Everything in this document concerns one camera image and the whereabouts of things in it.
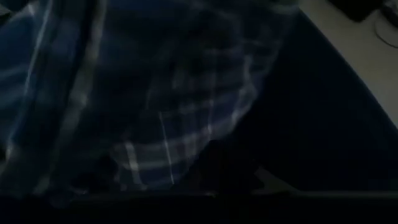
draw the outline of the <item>blue plaid fabric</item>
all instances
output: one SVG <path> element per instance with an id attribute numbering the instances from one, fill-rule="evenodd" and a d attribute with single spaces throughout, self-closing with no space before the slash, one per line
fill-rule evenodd
<path id="1" fill-rule="evenodd" d="M 167 189 L 250 109 L 289 0 L 0 0 L 2 194 L 67 188 L 109 155 L 116 190 Z"/>

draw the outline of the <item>cable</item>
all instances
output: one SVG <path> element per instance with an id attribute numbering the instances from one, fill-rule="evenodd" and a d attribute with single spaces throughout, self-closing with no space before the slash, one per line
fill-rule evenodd
<path id="1" fill-rule="evenodd" d="M 375 34 L 376 37 L 377 37 L 379 40 L 381 40 L 383 43 L 387 44 L 387 45 L 390 46 L 390 47 L 393 47 L 393 48 L 395 48 L 395 49 L 398 49 L 398 45 L 394 45 L 394 44 L 392 44 L 392 43 L 386 41 L 386 40 L 379 34 L 379 31 L 378 31 L 378 29 L 377 29 L 377 22 L 379 22 L 379 21 L 381 20 L 381 17 L 382 17 L 382 16 L 383 16 L 383 15 L 380 14 L 379 17 L 374 21 L 374 25 L 373 25 L 374 34 Z"/>

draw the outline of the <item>white line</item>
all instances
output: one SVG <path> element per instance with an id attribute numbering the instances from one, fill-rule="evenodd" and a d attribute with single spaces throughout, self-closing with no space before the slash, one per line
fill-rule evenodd
<path id="1" fill-rule="evenodd" d="M 37 60 L 37 56 L 39 54 L 40 46 L 42 45 L 43 36 L 44 36 L 45 29 L 47 27 L 47 23 L 49 21 L 52 4 L 53 4 L 53 0 L 49 0 L 49 3 L 47 4 L 47 7 L 45 9 L 42 27 L 40 28 L 39 34 L 37 35 L 36 45 L 35 45 L 35 48 L 34 48 L 34 51 L 33 51 L 32 60 L 30 61 L 29 69 L 27 71 L 27 78 L 26 78 L 25 90 L 24 90 L 24 95 L 25 96 L 26 96 L 26 94 L 28 92 L 29 83 L 30 83 L 30 77 L 32 76 L 32 72 L 33 72 L 33 69 L 34 69 L 35 64 L 36 64 L 36 60 Z"/>
<path id="2" fill-rule="evenodd" d="M 167 159 L 169 160 L 170 177 L 172 179 L 172 183 L 174 184 L 173 169 L 172 169 L 172 158 L 170 157 L 169 143 L 167 142 L 166 129 L 165 129 L 164 123 L 163 123 L 162 112 L 159 112 L 159 119 L 160 119 L 160 122 L 162 123 L 162 130 L 163 130 L 163 137 L 164 137 L 164 146 L 166 148 Z"/>
<path id="3" fill-rule="evenodd" d="M 144 185 L 144 183 L 142 183 L 141 177 L 139 175 L 139 164 L 137 162 L 136 149 L 134 148 L 134 145 L 131 142 L 124 143 L 124 146 L 126 148 L 127 156 L 129 158 L 132 181 L 135 184 L 139 185 L 141 190 L 146 190 L 147 186 Z"/>
<path id="4" fill-rule="evenodd" d="M 32 4 L 28 4 L 28 5 L 27 5 L 27 9 L 28 9 L 29 13 L 30 13 L 32 16 L 35 15 L 35 11 L 34 11 L 34 9 L 33 9 L 33 7 L 32 7 Z"/>

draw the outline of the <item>white surface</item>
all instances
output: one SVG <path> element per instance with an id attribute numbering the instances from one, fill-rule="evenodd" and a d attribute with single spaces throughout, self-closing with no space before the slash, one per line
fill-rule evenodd
<path id="1" fill-rule="evenodd" d="M 398 49 L 374 35 L 373 24 L 379 13 L 356 23 L 326 0 L 302 0 L 301 9 L 354 68 L 398 126 Z"/>

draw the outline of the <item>cloth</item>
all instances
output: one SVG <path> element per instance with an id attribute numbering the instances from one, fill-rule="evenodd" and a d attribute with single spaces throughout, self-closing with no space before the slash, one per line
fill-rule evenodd
<path id="1" fill-rule="evenodd" d="M 1 0 L 0 193 L 67 188 L 106 155 L 115 190 L 168 189 L 233 130 L 295 1 Z"/>

